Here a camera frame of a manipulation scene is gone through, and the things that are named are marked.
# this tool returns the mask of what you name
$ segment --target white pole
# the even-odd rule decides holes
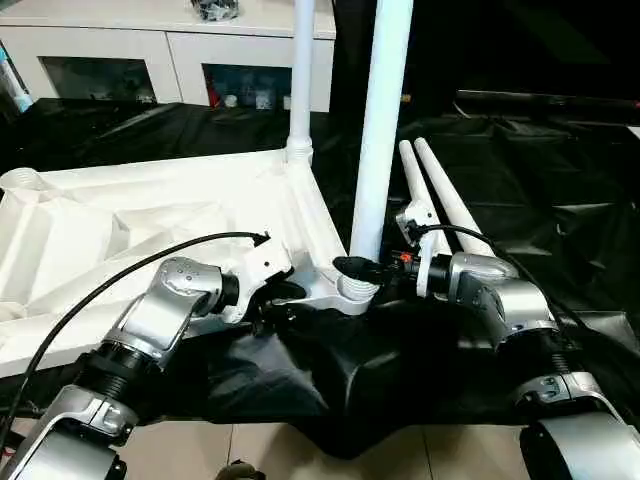
[[[424,181],[420,166],[418,165],[418,159],[413,151],[411,143],[407,140],[400,142],[398,146],[400,150],[400,158],[402,158],[402,166],[404,167],[404,175],[407,177],[407,183],[409,184],[409,193],[411,193],[411,200],[413,202],[419,202],[420,208],[424,208],[428,213],[431,213],[431,224],[438,225],[440,218],[436,212],[436,207],[431,199],[431,194],[427,188],[427,184]],[[434,232],[434,235],[438,240],[434,248],[434,253],[442,253],[445,255],[451,255],[451,247],[447,242],[447,237],[444,232]]]
[[[293,71],[291,74],[291,112],[287,161],[311,163],[313,148],[309,133],[311,115],[311,65],[315,0],[295,0]]]
[[[451,224],[481,233],[478,224],[471,216],[471,212],[464,204],[462,197],[460,197],[453,183],[451,183],[427,141],[424,138],[418,138],[415,146]],[[494,256],[493,250],[486,243],[463,233],[458,233],[457,235],[465,252]]]
[[[9,94],[13,98],[18,110],[20,110],[20,113],[25,112],[33,104],[33,101],[29,94],[22,89],[13,68],[11,68],[7,54],[2,47],[0,47],[0,73],[2,73],[2,76],[6,79]]]
[[[413,0],[378,0],[351,230],[351,255],[378,261]]]
[[[422,178],[422,172],[418,166],[418,159],[415,153],[413,153],[413,147],[408,140],[403,140],[398,145],[400,150],[400,158],[402,158],[402,166],[404,167],[404,175],[407,177],[407,183],[409,184],[409,193],[412,200],[431,200],[427,184]]]

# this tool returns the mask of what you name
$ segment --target white countertop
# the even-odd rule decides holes
[[[204,22],[188,0],[20,0],[0,11],[0,25],[293,36],[294,0],[239,1],[239,17]],[[331,0],[316,0],[315,38],[335,37]]]

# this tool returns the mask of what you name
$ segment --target black tarp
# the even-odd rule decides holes
[[[483,231],[608,336],[571,329],[585,364],[635,421],[640,142],[622,128],[486,119],[400,124],[399,138],[428,138]],[[317,114],[312,128],[313,170],[347,243],[360,127]],[[280,148],[287,132],[287,116],[271,112],[41,100],[0,132],[2,170]],[[398,160],[384,250],[405,248],[393,215],[407,201]],[[358,318],[297,309],[293,321],[274,314],[268,323],[185,341],[145,420],[288,422],[342,458],[408,424],[521,422],[477,319],[396,293]],[[32,414],[74,373],[74,367],[40,372],[27,394]],[[0,382],[0,411],[16,381]]]

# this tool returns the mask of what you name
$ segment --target floor tile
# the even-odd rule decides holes
[[[234,425],[231,461],[240,459],[269,480],[430,480],[420,427],[409,427],[351,462],[331,458],[295,428]]]
[[[206,422],[136,428],[119,451],[127,480],[212,480],[227,464],[231,429]]]
[[[425,426],[433,480],[528,480],[520,427]]]

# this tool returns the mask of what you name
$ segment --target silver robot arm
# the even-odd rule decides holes
[[[397,221],[407,241],[420,246],[420,256],[396,252],[391,266],[339,257],[334,265],[370,283],[404,277],[416,285],[418,297],[467,308],[482,319],[512,387],[513,405],[530,423],[520,445],[532,480],[640,479],[638,432],[593,375],[567,357],[566,341],[540,289],[504,260],[464,252],[438,255],[440,232],[420,235],[416,227],[429,225],[429,219],[416,218],[409,209]]]
[[[76,383],[59,392],[0,480],[123,479],[126,464],[111,446],[126,443],[139,397],[166,368],[192,317],[237,322],[255,291],[292,268],[273,240],[250,253],[229,274],[184,257],[165,260],[100,347],[85,354]]]

